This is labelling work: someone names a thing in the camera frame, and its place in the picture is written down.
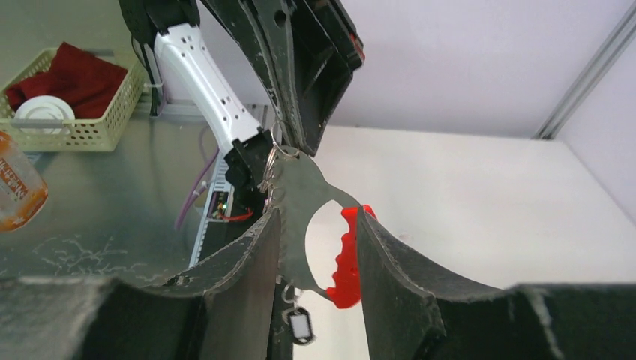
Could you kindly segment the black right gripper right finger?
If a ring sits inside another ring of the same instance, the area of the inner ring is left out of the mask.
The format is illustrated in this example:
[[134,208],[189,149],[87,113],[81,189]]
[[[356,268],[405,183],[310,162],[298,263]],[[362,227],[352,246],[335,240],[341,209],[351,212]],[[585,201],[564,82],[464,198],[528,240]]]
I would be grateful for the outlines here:
[[455,273],[356,219],[361,304],[372,359],[633,359],[635,285],[522,283]]

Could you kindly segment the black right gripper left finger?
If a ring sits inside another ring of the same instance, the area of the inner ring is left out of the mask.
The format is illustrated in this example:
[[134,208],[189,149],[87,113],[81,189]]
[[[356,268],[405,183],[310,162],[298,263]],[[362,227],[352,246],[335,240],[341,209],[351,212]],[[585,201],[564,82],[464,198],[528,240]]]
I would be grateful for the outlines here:
[[281,215],[161,286],[117,277],[1,280],[3,359],[264,359]]

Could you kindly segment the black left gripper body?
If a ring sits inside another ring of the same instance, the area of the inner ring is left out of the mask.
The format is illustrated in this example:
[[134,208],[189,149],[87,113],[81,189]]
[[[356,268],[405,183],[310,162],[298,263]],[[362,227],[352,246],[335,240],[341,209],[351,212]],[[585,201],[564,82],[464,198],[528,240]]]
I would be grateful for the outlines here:
[[364,44],[341,1],[298,2],[298,56],[309,68],[326,50],[337,53],[351,70],[365,62]]

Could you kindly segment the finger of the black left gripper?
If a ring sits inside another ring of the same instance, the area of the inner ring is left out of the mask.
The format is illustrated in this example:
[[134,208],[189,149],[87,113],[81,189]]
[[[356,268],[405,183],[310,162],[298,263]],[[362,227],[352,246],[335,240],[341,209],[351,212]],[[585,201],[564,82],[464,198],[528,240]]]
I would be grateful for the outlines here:
[[293,36],[295,90],[299,96],[301,124],[304,128],[308,155],[320,147],[326,126],[353,78],[344,60],[331,49],[319,55],[308,68],[302,67],[298,55],[298,2],[289,1],[290,25]]
[[306,146],[294,74],[290,7],[286,1],[202,0],[237,43],[264,86],[286,143]]

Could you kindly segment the black key tag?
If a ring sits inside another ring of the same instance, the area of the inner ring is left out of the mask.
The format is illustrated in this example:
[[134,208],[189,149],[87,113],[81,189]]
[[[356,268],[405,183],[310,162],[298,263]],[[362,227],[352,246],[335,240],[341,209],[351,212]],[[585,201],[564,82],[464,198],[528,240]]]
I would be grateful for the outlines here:
[[311,314],[305,308],[299,305],[299,298],[303,291],[296,292],[291,283],[288,283],[282,292],[283,303],[287,308],[282,311],[281,316],[283,322],[287,325],[291,332],[292,342],[296,345],[307,346],[316,340],[314,334]]

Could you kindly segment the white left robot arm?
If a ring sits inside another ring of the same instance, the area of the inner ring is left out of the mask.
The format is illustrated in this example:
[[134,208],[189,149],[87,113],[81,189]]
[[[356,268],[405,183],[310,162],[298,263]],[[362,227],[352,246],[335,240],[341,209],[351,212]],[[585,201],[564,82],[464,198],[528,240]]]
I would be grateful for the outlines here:
[[340,1],[121,1],[146,58],[185,84],[244,201],[263,183],[278,147],[238,99],[200,29],[205,8],[235,41],[277,115],[282,142],[315,155],[326,125],[365,63],[365,45]]

